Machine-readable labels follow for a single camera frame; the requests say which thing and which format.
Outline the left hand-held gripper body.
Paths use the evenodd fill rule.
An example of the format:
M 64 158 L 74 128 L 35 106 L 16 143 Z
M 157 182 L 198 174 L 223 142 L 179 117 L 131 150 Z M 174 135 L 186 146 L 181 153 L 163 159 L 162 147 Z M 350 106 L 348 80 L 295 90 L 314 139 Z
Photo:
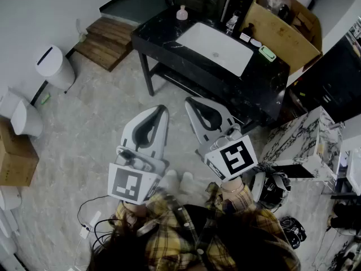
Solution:
M 142 205 L 150 200 L 165 175 L 169 162 L 118 146 L 109 165 L 108 195 L 124 202 Z

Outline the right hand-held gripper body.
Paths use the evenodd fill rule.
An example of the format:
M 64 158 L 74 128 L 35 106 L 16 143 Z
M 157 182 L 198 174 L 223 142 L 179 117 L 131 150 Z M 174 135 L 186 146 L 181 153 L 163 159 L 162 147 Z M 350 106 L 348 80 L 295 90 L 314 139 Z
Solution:
M 238 124 L 201 144 L 197 153 L 222 182 L 233 180 L 258 164 L 250 138 L 241 134 Z

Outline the person's right forearm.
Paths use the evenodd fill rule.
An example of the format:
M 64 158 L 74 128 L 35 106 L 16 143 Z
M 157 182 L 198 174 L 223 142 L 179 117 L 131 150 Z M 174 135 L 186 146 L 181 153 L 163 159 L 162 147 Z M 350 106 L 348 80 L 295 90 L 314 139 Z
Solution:
M 222 183 L 221 195 L 220 204 L 226 214 L 241 214 L 256 209 L 252 192 L 241 177 Z

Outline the person's left forearm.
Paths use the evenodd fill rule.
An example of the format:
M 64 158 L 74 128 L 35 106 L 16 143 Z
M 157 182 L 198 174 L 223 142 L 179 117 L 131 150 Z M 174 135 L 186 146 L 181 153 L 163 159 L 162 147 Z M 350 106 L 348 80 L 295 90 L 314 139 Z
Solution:
M 116 216 L 118 219 L 124 220 L 131 228 L 143 226 L 155 219 L 145 204 L 136 205 L 124 201 L 120 201 Z

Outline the black marble vanity table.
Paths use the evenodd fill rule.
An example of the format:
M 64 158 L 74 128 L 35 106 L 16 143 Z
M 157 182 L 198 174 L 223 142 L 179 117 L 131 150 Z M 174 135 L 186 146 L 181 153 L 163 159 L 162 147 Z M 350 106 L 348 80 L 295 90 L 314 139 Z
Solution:
M 281 59 L 270 62 L 255 46 L 233 38 L 253 50 L 244 72 L 236 76 L 176 42 L 198 22 L 225 34 L 224 27 L 194 11 L 189 11 L 185 21 L 178 20 L 175 14 L 176 9 L 169 8 L 138 26 L 131 34 L 133 48 L 147 56 L 149 68 L 160 62 L 219 95 L 257 125 L 275 122 L 286 90 L 289 65 Z

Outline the white sink basin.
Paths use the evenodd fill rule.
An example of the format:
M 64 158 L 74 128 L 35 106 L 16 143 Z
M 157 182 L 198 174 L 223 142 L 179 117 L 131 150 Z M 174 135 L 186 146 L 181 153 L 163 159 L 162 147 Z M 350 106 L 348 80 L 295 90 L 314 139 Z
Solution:
M 236 76 L 241 76 L 253 50 L 237 40 L 203 23 L 196 23 L 177 40 L 177 43 L 210 59 Z

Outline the person's white shoe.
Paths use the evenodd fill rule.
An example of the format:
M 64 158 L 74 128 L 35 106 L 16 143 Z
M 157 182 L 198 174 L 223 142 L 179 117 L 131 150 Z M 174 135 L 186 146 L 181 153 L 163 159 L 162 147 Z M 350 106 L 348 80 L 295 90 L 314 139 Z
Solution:
M 178 173 L 176 170 L 169 170 L 166 175 L 166 189 L 172 194 L 176 194 L 179 191 L 180 181 L 178 179 Z
M 191 194 L 191 193 L 193 193 L 194 186 L 195 186 L 195 181 L 194 181 L 193 174 L 190 172 L 184 172 L 182 180 L 179 185 L 180 190 L 183 193 Z

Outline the white power strip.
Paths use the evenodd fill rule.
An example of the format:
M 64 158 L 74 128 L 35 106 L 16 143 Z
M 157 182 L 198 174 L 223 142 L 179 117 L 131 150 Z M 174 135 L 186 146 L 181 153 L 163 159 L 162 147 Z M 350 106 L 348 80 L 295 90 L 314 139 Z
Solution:
M 89 234 L 93 232 L 93 228 L 95 227 L 95 224 L 99 221 L 101 215 L 102 213 L 100 211 L 97 211 L 89 223 L 81 223 L 82 229 L 80 231 L 80 237 L 82 239 L 87 239 Z

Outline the marble pattern cabinet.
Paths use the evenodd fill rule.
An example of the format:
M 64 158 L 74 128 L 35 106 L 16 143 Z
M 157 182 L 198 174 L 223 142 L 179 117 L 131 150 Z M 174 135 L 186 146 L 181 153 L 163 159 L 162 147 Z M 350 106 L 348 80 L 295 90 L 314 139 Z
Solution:
M 273 129 L 259 161 L 293 181 L 335 180 L 340 162 L 343 123 L 323 107 Z

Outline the yellow plaid shirt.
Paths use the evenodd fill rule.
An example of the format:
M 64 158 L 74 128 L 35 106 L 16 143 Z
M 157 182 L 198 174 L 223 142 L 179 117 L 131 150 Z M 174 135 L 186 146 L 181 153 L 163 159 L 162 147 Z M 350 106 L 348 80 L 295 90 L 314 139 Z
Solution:
M 207 187 L 204 207 L 181 204 L 159 187 L 144 217 L 120 202 L 116 225 L 131 232 L 136 262 L 150 271 L 301 271 L 279 220 L 258 209 L 247 185 Z

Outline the green soap dish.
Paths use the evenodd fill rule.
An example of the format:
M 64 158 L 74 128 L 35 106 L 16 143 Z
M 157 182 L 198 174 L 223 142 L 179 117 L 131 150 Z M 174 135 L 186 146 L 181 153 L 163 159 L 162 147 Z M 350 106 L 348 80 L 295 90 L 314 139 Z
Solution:
M 273 62 L 276 59 L 276 55 L 265 45 L 262 45 L 258 49 L 259 53 L 262 54 L 268 61 Z

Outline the wooden slat step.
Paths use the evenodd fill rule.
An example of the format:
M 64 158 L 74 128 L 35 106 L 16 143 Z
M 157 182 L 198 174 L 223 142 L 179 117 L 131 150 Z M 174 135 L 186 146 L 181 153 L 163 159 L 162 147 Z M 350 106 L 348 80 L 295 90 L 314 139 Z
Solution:
M 85 40 L 74 49 L 108 72 L 132 50 L 131 33 L 135 26 L 101 17 L 86 28 Z

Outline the large open cardboard box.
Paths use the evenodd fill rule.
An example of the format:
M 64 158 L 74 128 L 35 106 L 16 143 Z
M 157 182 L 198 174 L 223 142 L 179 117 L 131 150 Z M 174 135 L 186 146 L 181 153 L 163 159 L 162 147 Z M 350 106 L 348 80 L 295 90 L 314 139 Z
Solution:
M 284 21 L 263 7 L 263 1 L 252 1 L 240 29 L 253 24 L 253 38 L 286 62 L 291 75 L 323 56 L 320 21 L 311 11 L 291 0 L 290 13 Z

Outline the black vanity frame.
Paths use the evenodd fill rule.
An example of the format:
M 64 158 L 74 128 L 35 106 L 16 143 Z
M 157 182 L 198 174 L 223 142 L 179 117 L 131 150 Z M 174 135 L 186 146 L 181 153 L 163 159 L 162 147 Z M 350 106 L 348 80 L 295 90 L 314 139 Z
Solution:
M 156 65 L 152 69 L 150 69 L 147 56 L 143 53 L 138 54 L 150 96 L 154 96 L 155 94 L 153 89 L 152 77 L 154 75 L 158 75 L 193 96 L 211 99 L 217 103 L 224 105 L 229 110 L 234 120 L 240 124 L 241 132 L 243 134 L 257 127 L 257 123 L 254 120 L 241 114 L 238 110 L 233 108 L 230 103 L 226 102 L 219 95 L 212 93 L 208 89 L 202 87 L 201 85 L 190 80 L 186 76 L 176 72 L 175 70 L 160 62 L 157 62 Z

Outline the white wall valve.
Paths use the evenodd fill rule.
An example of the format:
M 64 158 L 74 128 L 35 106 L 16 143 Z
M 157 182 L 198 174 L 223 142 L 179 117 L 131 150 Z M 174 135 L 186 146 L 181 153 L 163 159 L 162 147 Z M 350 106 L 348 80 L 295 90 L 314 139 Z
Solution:
M 78 40 L 79 42 L 84 42 L 86 40 L 86 33 L 82 31 L 81 29 L 81 22 L 80 19 L 76 19 L 76 29 L 78 32 Z

